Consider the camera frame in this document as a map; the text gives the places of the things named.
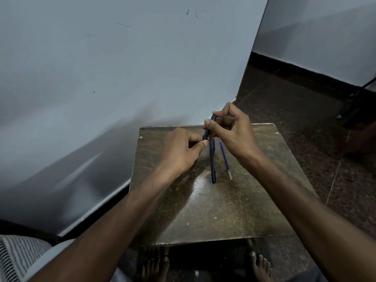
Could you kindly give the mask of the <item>person's right hand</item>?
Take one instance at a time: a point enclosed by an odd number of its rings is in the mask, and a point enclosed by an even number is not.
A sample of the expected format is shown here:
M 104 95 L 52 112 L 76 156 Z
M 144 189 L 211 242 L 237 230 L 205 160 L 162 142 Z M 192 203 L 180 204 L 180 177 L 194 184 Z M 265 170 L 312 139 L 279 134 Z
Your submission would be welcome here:
M 217 119 L 227 119 L 228 130 L 210 132 L 210 136 L 218 137 L 238 162 L 244 168 L 251 170 L 257 164 L 262 152 L 256 143 L 249 116 L 231 102 L 228 102 L 221 111 L 214 111 L 213 114 Z

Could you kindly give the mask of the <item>person's left hand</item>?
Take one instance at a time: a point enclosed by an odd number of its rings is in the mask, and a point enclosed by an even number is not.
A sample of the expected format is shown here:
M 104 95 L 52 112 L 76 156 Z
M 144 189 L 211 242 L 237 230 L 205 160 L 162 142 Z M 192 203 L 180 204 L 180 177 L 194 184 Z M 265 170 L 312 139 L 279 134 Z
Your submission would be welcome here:
M 202 141 L 200 133 L 177 127 L 164 139 L 161 164 L 172 180 L 188 171 L 199 158 L 202 151 L 190 151 L 190 141 Z

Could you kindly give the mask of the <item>dark blue pen barrel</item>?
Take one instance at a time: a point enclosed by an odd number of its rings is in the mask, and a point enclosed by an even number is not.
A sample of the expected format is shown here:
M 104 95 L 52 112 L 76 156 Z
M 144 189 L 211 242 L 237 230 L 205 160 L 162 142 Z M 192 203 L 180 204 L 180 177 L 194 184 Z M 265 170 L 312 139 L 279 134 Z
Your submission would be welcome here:
M 215 121 L 216 118 L 217 116 L 213 114 L 210 119 Z M 210 130 L 206 128 L 202 140 L 208 140 L 209 135 L 210 135 Z

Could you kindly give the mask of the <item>person's left forearm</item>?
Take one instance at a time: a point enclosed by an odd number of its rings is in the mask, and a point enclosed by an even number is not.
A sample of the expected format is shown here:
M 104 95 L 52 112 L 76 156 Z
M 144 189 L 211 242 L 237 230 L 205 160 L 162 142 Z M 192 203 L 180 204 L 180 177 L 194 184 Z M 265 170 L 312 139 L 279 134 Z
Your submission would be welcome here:
M 159 197 L 178 176 L 155 169 L 28 282 L 110 282 Z

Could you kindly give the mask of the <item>person's right forearm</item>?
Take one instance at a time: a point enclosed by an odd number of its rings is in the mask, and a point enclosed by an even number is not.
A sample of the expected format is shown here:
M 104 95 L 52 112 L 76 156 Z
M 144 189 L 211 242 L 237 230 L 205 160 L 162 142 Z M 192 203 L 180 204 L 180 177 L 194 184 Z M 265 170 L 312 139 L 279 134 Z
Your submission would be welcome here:
M 353 225 L 267 157 L 246 156 L 239 162 L 266 190 L 328 280 L 350 282 L 363 277 L 359 252 L 350 244 L 357 234 Z

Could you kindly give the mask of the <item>dark blue capped pen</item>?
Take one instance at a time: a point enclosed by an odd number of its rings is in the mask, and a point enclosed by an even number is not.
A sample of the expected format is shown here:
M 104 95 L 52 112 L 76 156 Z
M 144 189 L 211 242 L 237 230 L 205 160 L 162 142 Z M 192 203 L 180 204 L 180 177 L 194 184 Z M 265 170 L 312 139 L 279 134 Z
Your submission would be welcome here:
M 209 156 L 210 156 L 210 166 L 211 166 L 211 182 L 216 183 L 216 170 L 215 170 L 215 140 L 210 138 L 209 140 Z

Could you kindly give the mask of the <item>blue pen refill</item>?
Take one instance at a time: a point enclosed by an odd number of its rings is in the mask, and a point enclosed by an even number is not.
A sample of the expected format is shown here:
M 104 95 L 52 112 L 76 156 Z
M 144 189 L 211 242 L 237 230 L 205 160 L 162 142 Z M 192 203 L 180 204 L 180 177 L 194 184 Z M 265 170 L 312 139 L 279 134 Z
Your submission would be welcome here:
M 222 151 L 222 154 L 223 154 L 224 163 L 225 163 L 228 175 L 229 175 L 229 179 L 232 180 L 232 175 L 231 175 L 230 167 L 229 167 L 229 164 L 228 164 L 228 159 L 227 159 L 227 156 L 226 156 L 224 144 L 221 140 L 220 140 L 220 147 L 221 147 L 221 151 Z

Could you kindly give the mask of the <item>person's left foot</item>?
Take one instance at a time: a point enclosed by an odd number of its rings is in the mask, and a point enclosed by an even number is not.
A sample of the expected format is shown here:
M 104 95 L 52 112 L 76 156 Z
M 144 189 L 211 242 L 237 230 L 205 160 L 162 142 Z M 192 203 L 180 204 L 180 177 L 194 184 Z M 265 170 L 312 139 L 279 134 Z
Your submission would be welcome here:
M 148 247 L 144 250 L 144 261 L 141 267 L 141 281 L 166 282 L 170 267 L 170 247 Z

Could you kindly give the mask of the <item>person's foot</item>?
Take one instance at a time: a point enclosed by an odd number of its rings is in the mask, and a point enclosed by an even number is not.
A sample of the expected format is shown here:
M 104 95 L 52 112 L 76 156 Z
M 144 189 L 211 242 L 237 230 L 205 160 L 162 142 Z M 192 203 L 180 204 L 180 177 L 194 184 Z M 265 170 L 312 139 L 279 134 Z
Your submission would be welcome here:
M 271 264 L 264 256 L 251 251 L 250 260 L 256 282 L 274 282 L 271 277 Z
M 166 282 L 170 267 L 170 247 L 148 247 L 144 250 L 144 261 L 141 267 L 141 281 Z

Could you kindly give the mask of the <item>person's right foot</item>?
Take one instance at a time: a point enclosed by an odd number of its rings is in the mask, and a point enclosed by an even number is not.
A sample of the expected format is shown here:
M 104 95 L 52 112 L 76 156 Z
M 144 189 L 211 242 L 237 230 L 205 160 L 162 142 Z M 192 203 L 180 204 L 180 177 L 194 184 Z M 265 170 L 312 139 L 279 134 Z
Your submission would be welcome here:
M 264 256 L 251 251 L 250 260 L 256 282 L 274 282 L 271 277 L 271 264 Z

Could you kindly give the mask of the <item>striped grey cloth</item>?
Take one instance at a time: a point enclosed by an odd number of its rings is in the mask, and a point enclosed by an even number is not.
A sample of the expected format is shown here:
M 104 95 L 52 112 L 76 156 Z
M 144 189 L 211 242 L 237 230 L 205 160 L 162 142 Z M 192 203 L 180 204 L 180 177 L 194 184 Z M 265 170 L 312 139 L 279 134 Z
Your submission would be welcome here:
M 18 235 L 0 235 L 0 282 L 21 282 L 48 250 L 49 242 Z

